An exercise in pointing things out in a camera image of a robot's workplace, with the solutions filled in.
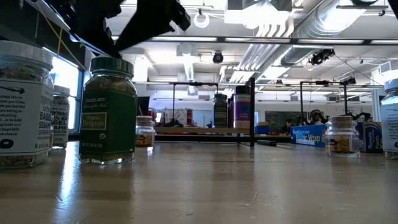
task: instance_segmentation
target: table surface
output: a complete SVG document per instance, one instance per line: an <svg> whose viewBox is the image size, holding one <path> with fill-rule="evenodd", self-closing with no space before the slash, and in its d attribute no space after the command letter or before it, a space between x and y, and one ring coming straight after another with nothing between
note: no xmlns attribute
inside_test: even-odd
<svg viewBox="0 0 398 224"><path fill-rule="evenodd" d="M0 171L1 223L398 223L398 161L279 144L166 143L80 164L78 143Z"/></svg>

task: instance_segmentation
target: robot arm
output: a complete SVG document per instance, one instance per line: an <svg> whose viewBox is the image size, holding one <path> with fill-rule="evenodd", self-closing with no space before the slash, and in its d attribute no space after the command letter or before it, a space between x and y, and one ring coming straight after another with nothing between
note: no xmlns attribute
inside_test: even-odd
<svg viewBox="0 0 398 224"><path fill-rule="evenodd" d="M72 41L85 44L95 54L116 58L121 57L121 50L160 34L173 32L171 21L182 30L190 27L190 16L177 0L138 0L136 13L115 43L105 19L120 14L123 1L43 0L70 28Z"/></svg>

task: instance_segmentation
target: product label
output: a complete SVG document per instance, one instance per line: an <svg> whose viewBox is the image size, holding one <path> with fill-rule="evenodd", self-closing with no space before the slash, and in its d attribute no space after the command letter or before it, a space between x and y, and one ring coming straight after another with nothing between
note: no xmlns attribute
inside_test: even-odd
<svg viewBox="0 0 398 224"><path fill-rule="evenodd" d="M53 90L0 78L0 156L40 154L50 147Z"/></svg>
<svg viewBox="0 0 398 224"><path fill-rule="evenodd" d="M235 96L235 121L250 121L250 96Z"/></svg>
<svg viewBox="0 0 398 224"><path fill-rule="evenodd" d="M53 143L68 142L69 105L53 105L52 115L54 116L52 121L54 127Z"/></svg>
<svg viewBox="0 0 398 224"><path fill-rule="evenodd" d="M398 103L381 105L380 110L383 149L398 152Z"/></svg>
<svg viewBox="0 0 398 224"><path fill-rule="evenodd" d="M86 91L81 111L81 153L106 155L134 152L135 96L115 90Z"/></svg>
<svg viewBox="0 0 398 224"><path fill-rule="evenodd" d="M214 127L227 127L227 105L226 103L215 103L214 105Z"/></svg>
<svg viewBox="0 0 398 224"><path fill-rule="evenodd" d="M152 147L153 142L152 134L136 134L136 147Z"/></svg>
<svg viewBox="0 0 398 224"><path fill-rule="evenodd" d="M347 137L337 137L326 139L325 149L334 153L351 153L358 152L362 149L363 144L359 139L351 139Z"/></svg>

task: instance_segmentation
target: white label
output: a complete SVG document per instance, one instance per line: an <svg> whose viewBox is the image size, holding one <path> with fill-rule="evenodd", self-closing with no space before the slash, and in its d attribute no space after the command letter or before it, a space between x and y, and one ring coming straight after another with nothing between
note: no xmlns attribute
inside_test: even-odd
<svg viewBox="0 0 398 224"><path fill-rule="evenodd" d="M383 149L398 152L398 103L381 105Z"/></svg>
<svg viewBox="0 0 398 224"><path fill-rule="evenodd" d="M69 105L53 105L52 114L54 120L52 125L54 127L53 143L68 142L68 119L69 119Z"/></svg>
<svg viewBox="0 0 398 224"><path fill-rule="evenodd" d="M42 83L0 78L0 156L49 149L52 100Z"/></svg>

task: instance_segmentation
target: shelf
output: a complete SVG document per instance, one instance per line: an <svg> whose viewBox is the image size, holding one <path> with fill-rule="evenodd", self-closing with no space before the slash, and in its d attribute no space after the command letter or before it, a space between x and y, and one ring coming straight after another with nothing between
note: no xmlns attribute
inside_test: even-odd
<svg viewBox="0 0 398 224"><path fill-rule="evenodd" d="M157 133L228 133L228 134L249 134L249 129L239 128L167 128L156 127Z"/></svg>

